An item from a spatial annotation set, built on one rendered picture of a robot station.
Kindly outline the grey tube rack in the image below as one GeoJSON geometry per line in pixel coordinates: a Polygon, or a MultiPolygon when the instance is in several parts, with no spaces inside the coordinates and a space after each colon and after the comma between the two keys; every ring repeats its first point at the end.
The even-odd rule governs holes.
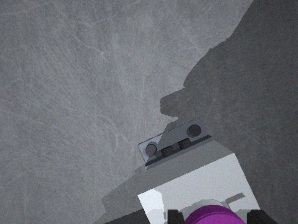
{"type": "Polygon", "coordinates": [[[260,210],[235,153],[214,140],[146,170],[138,198],[150,224],[167,224],[168,209],[184,217],[203,199],[224,203],[245,224],[260,210]]]}

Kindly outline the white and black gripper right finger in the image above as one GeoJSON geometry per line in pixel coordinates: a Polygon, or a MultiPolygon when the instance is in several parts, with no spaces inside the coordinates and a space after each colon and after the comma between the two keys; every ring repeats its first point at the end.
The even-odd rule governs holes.
{"type": "Polygon", "coordinates": [[[247,224],[277,224],[263,210],[251,210],[247,213],[247,224]]]}

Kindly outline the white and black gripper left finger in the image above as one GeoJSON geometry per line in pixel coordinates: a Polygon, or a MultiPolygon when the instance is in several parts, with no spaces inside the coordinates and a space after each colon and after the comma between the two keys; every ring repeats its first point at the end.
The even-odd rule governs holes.
{"type": "Polygon", "coordinates": [[[182,212],[178,212],[178,209],[168,209],[167,224],[185,224],[182,212]]]}

